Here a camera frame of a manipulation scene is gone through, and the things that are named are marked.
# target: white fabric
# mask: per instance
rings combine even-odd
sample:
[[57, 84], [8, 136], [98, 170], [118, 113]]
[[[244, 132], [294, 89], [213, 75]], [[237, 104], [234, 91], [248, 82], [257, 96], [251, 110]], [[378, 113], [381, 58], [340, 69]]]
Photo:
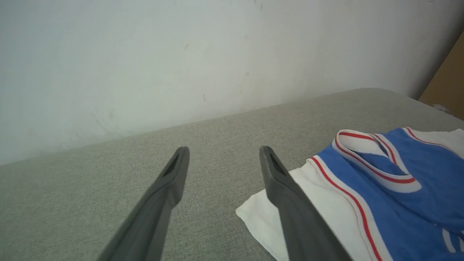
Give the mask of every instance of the white fabric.
[[[464, 130], [414, 130], [413, 133], [423, 141], [445, 145], [464, 158]], [[290, 171], [290, 175], [311, 200], [351, 258], [360, 261], [372, 260], [361, 236], [355, 210], [349, 201], [329, 187], [310, 163]], [[252, 195], [236, 209], [236, 213], [244, 221], [251, 235], [277, 261], [289, 260], [278, 210], [267, 199], [265, 190]]]

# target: wall stain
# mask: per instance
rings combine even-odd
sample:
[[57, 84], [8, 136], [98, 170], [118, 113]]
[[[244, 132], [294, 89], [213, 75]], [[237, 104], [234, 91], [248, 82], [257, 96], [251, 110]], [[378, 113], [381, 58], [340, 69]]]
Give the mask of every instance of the wall stain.
[[212, 51], [213, 51], [213, 45], [210, 43], [208, 47], [205, 49], [203, 56], [205, 58], [209, 57]]
[[104, 130], [104, 131], [106, 132], [106, 134], [108, 134], [108, 135], [116, 135], [116, 136], [118, 136], [118, 137], [122, 137], [119, 133], [117, 133], [116, 131], [114, 131], [114, 130], [110, 127], [110, 125], [109, 125], [108, 123], [105, 122], [104, 119], [101, 119], [101, 121], [100, 121], [100, 120], [98, 120], [98, 117], [95, 115], [94, 112], [91, 112], [91, 114], [92, 114], [93, 118], [95, 119], [95, 123], [96, 123], [98, 126], [100, 126], [100, 128], [102, 128], [102, 130]]
[[111, 110], [110, 114], [108, 115], [108, 118], [114, 119], [114, 117], [115, 117], [115, 110], [116, 110], [116, 109], [112, 109], [112, 110]]

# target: gray fabric surface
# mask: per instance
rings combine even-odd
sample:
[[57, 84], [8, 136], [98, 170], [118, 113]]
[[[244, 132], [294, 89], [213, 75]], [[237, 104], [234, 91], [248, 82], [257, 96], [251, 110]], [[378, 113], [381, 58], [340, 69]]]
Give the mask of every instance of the gray fabric surface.
[[291, 170], [340, 129], [464, 129], [464, 122], [381, 89], [336, 93], [186, 124], [0, 167], [1, 260], [93, 260], [178, 146], [191, 159], [164, 260], [272, 260], [235, 209], [264, 188], [258, 148]]

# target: basketball jersey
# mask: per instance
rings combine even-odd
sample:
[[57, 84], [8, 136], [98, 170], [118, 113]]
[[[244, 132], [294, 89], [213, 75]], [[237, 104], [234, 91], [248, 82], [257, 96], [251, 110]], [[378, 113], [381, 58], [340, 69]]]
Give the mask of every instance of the basketball jersey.
[[353, 205], [373, 259], [464, 258], [464, 160], [446, 146], [341, 130], [308, 161]]

